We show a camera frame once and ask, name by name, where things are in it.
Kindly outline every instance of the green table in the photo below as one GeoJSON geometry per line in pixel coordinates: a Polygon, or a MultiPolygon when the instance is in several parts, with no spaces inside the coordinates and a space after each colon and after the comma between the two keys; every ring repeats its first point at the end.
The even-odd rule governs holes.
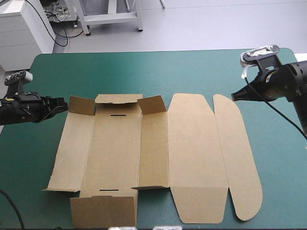
{"type": "MultiPolygon", "coordinates": [[[[245,85],[239,54],[243,50],[142,53],[84,53],[38,56],[31,68],[34,81],[27,91],[41,95],[95,98],[98,93],[161,94],[167,106],[176,92],[201,93],[212,106],[216,93],[230,93],[245,85]]],[[[296,61],[282,49],[283,63],[296,61]]],[[[252,79],[257,71],[249,72],[252,79]]],[[[291,103],[273,104],[298,123],[291,103]]],[[[183,225],[185,228],[304,228],[307,227],[306,141],[265,103],[237,102],[242,111],[263,187],[257,216],[236,219],[228,195],[221,224],[183,225],[168,189],[141,191],[138,228],[183,225]]],[[[21,211],[26,228],[72,228],[70,197],[78,194],[43,192],[54,166],[66,113],[40,124],[6,126],[0,136],[0,187],[21,211]]],[[[18,228],[18,219],[0,196],[3,228],[18,228]]]]}

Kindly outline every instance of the white table frame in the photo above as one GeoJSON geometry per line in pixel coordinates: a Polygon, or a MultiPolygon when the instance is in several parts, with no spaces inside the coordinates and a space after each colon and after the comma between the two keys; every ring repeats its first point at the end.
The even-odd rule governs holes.
{"type": "Polygon", "coordinates": [[[109,0],[108,14],[86,15],[81,0],[72,0],[75,4],[83,31],[90,35],[90,25],[138,22],[139,31],[143,31],[141,0],[135,0],[136,12],[117,13],[117,0],[109,0]]]}

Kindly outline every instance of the flattened cardboard box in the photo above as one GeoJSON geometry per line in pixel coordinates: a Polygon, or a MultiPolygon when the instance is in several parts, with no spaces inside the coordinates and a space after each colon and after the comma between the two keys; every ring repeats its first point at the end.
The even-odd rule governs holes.
{"type": "Polygon", "coordinates": [[[71,199],[75,228],[135,226],[137,190],[170,187],[184,223],[220,223],[228,188],[237,216],[252,218],[262,188],[237,106],[199,94],[71,97],[49,191],[71,199]]]}

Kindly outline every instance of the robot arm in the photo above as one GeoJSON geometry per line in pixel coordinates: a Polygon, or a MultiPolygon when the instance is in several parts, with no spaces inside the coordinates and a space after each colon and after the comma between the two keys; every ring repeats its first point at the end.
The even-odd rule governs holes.
{"type": "Polygon", "coordinates": [[[259,72],[249,85],[231,94],[233,101],[264,99],[270,102],[285,97],[294,104],[303,131],[307,134],[307,61],[282,65],[277,57],[278,52],[279,47],[271,45],[241,54],[241,65],[258,66],[259,72]]]}
{"type": "Polygon", "coordinates": [[[23,70],[6,77],[7,94],[0,99],[0,126],[24,122],[42,122],[68,110],[64,98],[42,97],[36,92],[24,93],[24,84],[32,74],[23,70]]]}

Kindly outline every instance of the cable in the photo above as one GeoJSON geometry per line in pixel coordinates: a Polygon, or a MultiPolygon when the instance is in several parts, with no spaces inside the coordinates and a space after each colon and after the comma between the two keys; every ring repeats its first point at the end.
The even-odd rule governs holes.
{"type": "Polygon", "coordinates": [[[20,215],[18,208],[16,207],[16,205],[14,204],[14,202],[12,201],[12,199],[10,198],[10,196],[6,192],[4,192],[2,189],[0,189],[0,193],[2,193],[5,196],[5,198],[9,201],[10,205],[14,208],[14,210],[15,210],[17,216],[18,216],[21,229],[24,230],[24,222],[23,222],[23,219],[20,215]]]}
{"type": "MultiPolygon", "coordinates": [[[[56,35],[58,35],[58,36],[60,36],[60,37],[65,37],[65,36],[63,36],[63,35],[60,35],[60,34],[58,34],[58,33],[56,33],[56,32],[54,32],[56,35]]],[[[74,35],[74,36],[68,36],[68,38],[74,38],[74,37],[78,37],[78,36],[80,36],[81,34],[83,33],[83,30],[79,33],[79,34],[77,34],[77,35],[74,35]]]]}
{"type": "MultiPolygon", "coordinates": [[[[51,13],[51,12],[49,12],[49,11],[45,11],[45,13],[49,13],[49,14],[50,14],[50,15],[47,15],[48,18],[49,18],[49,17],[54,17],[54,16],[55,16],[55,14],[53,14],[53,13],[51,13]]],[[[80,36],[80,35],[83,33],[83,30],[82,30],[79,34],[74,35],[74,36],[63,36],[63,35],[60,35],[60,34],[58,34],[58,33],[56,33],[56,32],[54,32],[54,33],[55,33],[56,35],[60,36],[60,37],[74,38],[74,37],[80,36]]]]}
{"type": "Polygon", "coordinates": [[[277,112],[280,116],[282,116],[284,119],[286,119],[291,125],[293,125],[302,135],[303,137],[307,140],[307,136],[305,135],[305,133],[301,130],[301,128],[299,126],[297,126],[296,123],[294,123],[293,121],[291,121],[288,117],[286,117],[282,112],[280,112],[278,109],[276,109],[273,105],[271,105],[264,97],[262,97],[249,83],[247,78],[244,78],[246,81],[246,84],[252,89],[252,91],[254,91],[254,93],[261,98],[269,107],[271,107],[275,112],[277,112]]]}
{"type": "Polygon", "coordinates": [[[2,0],[2,1],[0,1],[0,5],[3,3],[3,2],[5,2],[6,0],[2,0]]]}
{"type": "Polygon", "coordinates": [[[27,3],[29,3],[30,6],[32,6],[32,8],[35,10],[35,12],[36,12],[37,15],[39,16],[40,20],[43,22],[44,27],[46,28],[46,30],[47,30],[49,36],[52,38],[52,40],[53,40],[56,44],[58,44],[59,46],[61,46],[61,47],[67,46],[67,45],[68,45],[68,38],[66,37],[66,44],[65,44],[65,45],[61,45],[60,43],[58,43],[58,42],[52,37],[51,33],[49,32],[49,30],[48,30],[48,28],[47,28],[47,26],[46,26],[44,20],[42,19],[42,17],[41,17],[40,14],[38,13],[37,9],[36,9],[36,8],[32,5],[32,3],[30,3],[28,0],[25,0],[25,1],[26,1],[27,3]]]}

